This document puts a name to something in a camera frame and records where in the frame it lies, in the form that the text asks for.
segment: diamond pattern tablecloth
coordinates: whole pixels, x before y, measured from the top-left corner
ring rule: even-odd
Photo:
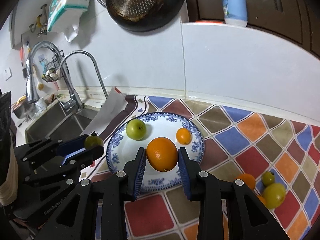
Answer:
[[[250,173],[256,178],[256,194],[264,189],[262,174],[273,171],[276,182],[286,187],[286,199],[271,213],[290,239],[302,239],[314,224],[320,214],[320,127],[192,100],[152,96],[132,96],[130,100],[132,109],[118,126],[150,112],[180,114],[190,119],[204,137],[203,170],[226,181]],[[105,147],[110,136],[103,138]],[[110,174],[103,156],[83,170],[81,177],[98,181]],[[224,202],[223,207],[228,239]],[[126,203],[125,213],[129,239],[196,239],[199,202],[189,202],[182,186],[145,194],[134,203]],[[99,226],[96,238],[100,239]]]

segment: chrome faucet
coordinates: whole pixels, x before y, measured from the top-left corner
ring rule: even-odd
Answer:
[[[33,77],[33,70],[32,70],[31,66],[33,64],[33,58],[35,56],[35,53],[41,48],[47,48],[47,49],[51,50],[53,52],[53,54],[55,55],[55,57],[57,58],[57,61],[59,64],[62,61],[62,57],[60,55],[59,49],[57,48],[56,45],[54,45],[50,41],[38,42],[32,48],[32,50],[30,51],[30,53],[28,55],[27,61],[26,61],[26,65],[27,65],[26,97],[27,97],[28,103],[34,103],[39,100],[39,95],[36,90],[34,77]],[[79,110],[83,109],[84,106],[82,104],[82,101],[81,101],[77,91],[75,90],[75,88],[73,87],[73,85],[71,83],[71,77],[70,77],[69,71],[67,70],[65,65],[62,68],[62,76],[64,78],[64,81],[66,82],[66,85],[69,90],[70,98],[71,98],[67,103],[64,103],[65,109],[68,111],[68,110],[70,110],[70,108],[72,108],[75,105],[78,106]]]
[[[27,97],[27,101],[28,103],[33,103],[39,100],[39,95],[37,93],[36,90],[36,86],[35,86],[35,82],[34,82],[34,77],[33,77],[33,70],[31,68],[32,64],[33,64],[33,58],[35,56],[35,53],[38,51],[38,49],[40,48],[47,48],[49,50],[51,50],[53,52],[53,54],[55,55],[55,57],[57,58],[57,61],[59,63],[59,68],[58,68],[58,72],[59,72],[59,78],[61,78],[61,76],[63,76],[64,81],[66,82],[66,85],[68,87],[69,90],[69,94],[70,94],[70,100],[68,102],[61,102],[59,99],[59,103],[61,104],[61,106],[66,110],[69,111],[73,106],[78,106],[78,110],[81,110],[84,108],[83,103],[79,97],[79,94],[77,93],[77,91],[75,90],[75,88],[73,87],[72,83],[71,83],[71,77],[69,74],[69,70],[67,68],[67,64],[65,63],[65,61],[67,60],[68,57],[70,57],[73,54],[84,54],[87,55],[93,62],[94,68],[96,70],[100,85],[102,87],[103,93],[105,95],[105,97],[108,97],[106,88],[103,84],[103,80],[101,78],[101,74],[97,65],[96,60],[94,59],[94,57],[89,53],[86,52],[84,50],[75,50],[73,52],[70,52],[69,54],[67,54],[63,59],[61,57],[61,54],[59,52],[59,49],[57,48],[57,46],[55,46],[52,42],[50,41],[41,41],[38,42],[30,51],[27,61],[26,61],[26,65],[27,65],[27,86],[26,86],[26,97]]]

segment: kitchen sink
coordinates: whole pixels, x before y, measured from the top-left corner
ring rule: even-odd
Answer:
[[[25,131],[28,143],[45,137],[50,137],[52,141],[68,141],[76,138],[98,113],[87,108],[78,113],[75,110],[65,112],[59,103],[44,111],[45,113]],[[56,156],[44,163],[36,172],[59,167],[63,160],[64,157]]]

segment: orange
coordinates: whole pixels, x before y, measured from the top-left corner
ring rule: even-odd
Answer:
[[[176,133],[176,138],[179,143],[187,145],[191,142],[191,133],[186,128],[180,128]]]
[[[265,200],[265,198],[263,196],[257,196],[258,199],[260,199],[260,201],[266,206],[267,205],[267,201]]]
[[[249,173],[241,174],[235,179],[241,179],[251,190],[254,190],[256,186],[256,179]]]
[[[146,154],[150,165],[157,171],[171,171],[178,162],[176,146],[165,137],[158,137],[149,142]]]

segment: green fruit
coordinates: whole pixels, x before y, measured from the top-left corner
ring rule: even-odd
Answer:
[[[277,208],[285,199],[285,187],[281,183],[273,183],[266,187],[262,196],[267,202],[268,209]]]
[[[271,171],[267,171],[262,176],[262,183],[263,185],[268,187],[269,185],[275,182],[275,179],[276,179],[275,174]]]
[[[140,119],[133,119],[128,122],[125,132],[129,138],[138,141],[145,136],[147,127]]]
[[[100,145],[103,147],[103,140],[97,136],[97,133],[93,131],[91,135],[89,135],[85,140],[84,140],[84,147],[86,149],[90,149],[94,146]]]

